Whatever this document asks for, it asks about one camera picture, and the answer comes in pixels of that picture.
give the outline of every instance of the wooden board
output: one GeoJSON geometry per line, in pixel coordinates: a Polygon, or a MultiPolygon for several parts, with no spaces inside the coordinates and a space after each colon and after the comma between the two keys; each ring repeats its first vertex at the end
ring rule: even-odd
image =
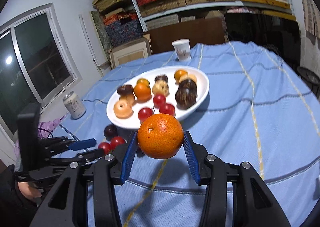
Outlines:
{"type": "Polygon", "coordinates": [[[190,47],[197,43],[225,43],[221,20],[221,18],[197,19],[147,31],[146,34],[150,34],[151,38],[152,53],[174,50],[172,42],[180,39],[189,39],[190,47]]]}

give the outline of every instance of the white wall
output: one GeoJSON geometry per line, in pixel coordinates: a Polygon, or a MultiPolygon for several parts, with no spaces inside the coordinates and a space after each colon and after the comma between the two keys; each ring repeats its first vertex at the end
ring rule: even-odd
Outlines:
{"type": "MultiPolygon", "coordinates": [[[[60,25],[62,35],[69,48],[69,52],[75,62],[82,79],[72,87],[66,89],[66,92],[75,91],[80,97],[101,78],[85,40],[79,14],[88,13],[94,10],[92,8],[93,0],[8,0],[4,9],[0,13],[0,26],[24,13],[30,9],[41,5],[53,3],[55,13],[60,25]]],[[[53,120],[66,113],[62,102],[64,93],[58,96],[52,104],[44,110],[41,115],[42,121],[53,120]]],[[[0,130],[0,149],[8,154],[11,159],[15,159],[13,154],[13,145],[8,141],[8,136],[0,130]]],[[[12,160],[0,150],[0,159],[6,164],[11,164],[12,160]]]]}

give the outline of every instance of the white oval plate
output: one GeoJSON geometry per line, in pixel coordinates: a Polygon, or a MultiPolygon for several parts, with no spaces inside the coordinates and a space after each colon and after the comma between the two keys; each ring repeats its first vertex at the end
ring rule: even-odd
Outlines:
{"type": "MultiPolygon", "coordinates": [[[[167,96],[167,103],[172,104],[176,108],[175,118],[179,121],[185,119],[190,114],[192,114],[208,95],[209,79],[207,75],[205,75],[201,70],[194,67],[189,67],[189,66],[168,66],[168,67],[153,69],[128,80],[125,84],[131,84],[133,87],[135,87],[135,85],[137,84],[137,80],[139,78],[146,78],[150,82],[150,88],[152,89],[155,83],[155,77],[160,74],[165,74],[168,77],[168,86],[169,86],[170,94],[169,96],[167,96]],[[197,77],[198,95],[197,95],[196,104],[194,104],[192,107],[190,107],[187,110],[178,109],[177,102],[174,97],[178,90],[178,85],[176,84],[176,81],[174,79],[174,73],[178,69],[184,69],[188,73],[194,74],[197,77]]],[[[154,107],[154,104],[152,101],[153,96],[154,94],[152,93],[152,98],[147,102],[136,103],[132,107],[133,115],[131,117],[127,119],[119,119],[116,117],[115,113],[113,112],[113,106],[119,100],[119,97],[120,97],[117,91],[115,91],[110,97],[107,104],[107,116],[110,119],[111,123],[115,124],[118,127],[131,129],[131,130],[139,129],[141,123],[140,123],[140,120],[138,119],[138,112],[140,109],[144,107],[150,107],[150,108],[154,107]]],[[[158,113],[159,113],[159,109],[155,108],[154,114],[158,114],[158,113]]]]}

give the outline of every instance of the window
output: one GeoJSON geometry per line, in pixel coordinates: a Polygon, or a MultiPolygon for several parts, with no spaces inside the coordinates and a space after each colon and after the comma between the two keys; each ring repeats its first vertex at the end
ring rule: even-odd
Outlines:
{"type": "Polygon", "coordinates": [[[50,8],[28,13],[4,29],[0,31],[0,123],[12,137],[17,115],[27,104],[46,106],[75,77],[50,8]]]}

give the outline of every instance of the metal shelf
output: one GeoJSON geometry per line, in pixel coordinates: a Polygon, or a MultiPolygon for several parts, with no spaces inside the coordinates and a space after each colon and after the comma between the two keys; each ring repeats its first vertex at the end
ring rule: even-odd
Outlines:
{"type": "Polygon", "coordinates": [[[290,9],[285,9],[278,6],[268,5],[268,4],[262,4],[262,3],[255,3],[255,2],[243,2],[243,1],[235,1],[235,2],[211,2],[211,3],[200,3],[200,4],[193,4],[193,5],[187,5],[184,7],[178,7],[171,10],[167,10],[158,14],[149,15],[147,17],[143,17],[142,20],[149,21],[151,19],[155,19],[164,15],[169,15],[173,13],[178,13],[186,10],[192,10],[192,9],[199,9],[199,8],[208,8],[208,7],[221,7],[221,6],[246,6],[246,7],[256,7],[256,8],[265,8],[270,10],[275,10],[279,12],[284,12],[291,14],[290,9]]]}

